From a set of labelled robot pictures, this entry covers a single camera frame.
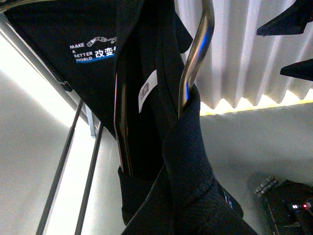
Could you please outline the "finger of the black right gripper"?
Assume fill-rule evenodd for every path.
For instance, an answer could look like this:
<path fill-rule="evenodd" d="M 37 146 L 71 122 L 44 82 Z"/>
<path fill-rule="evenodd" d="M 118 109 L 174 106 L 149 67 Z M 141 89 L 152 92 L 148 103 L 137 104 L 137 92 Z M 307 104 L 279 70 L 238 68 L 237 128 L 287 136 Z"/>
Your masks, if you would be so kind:
<path fill-rule="evenodd" d="M 281 36 L 303 34 L 313 21 L 313 1 L 296 0 L 289 8 L 256 31 L 258 36 Z"/>
<path fill-rule="evenodd" d="M 281 75 L 299 78 L 307 81 L 313 80 L 313 59 L 297 62 L 281 68 Z"/>

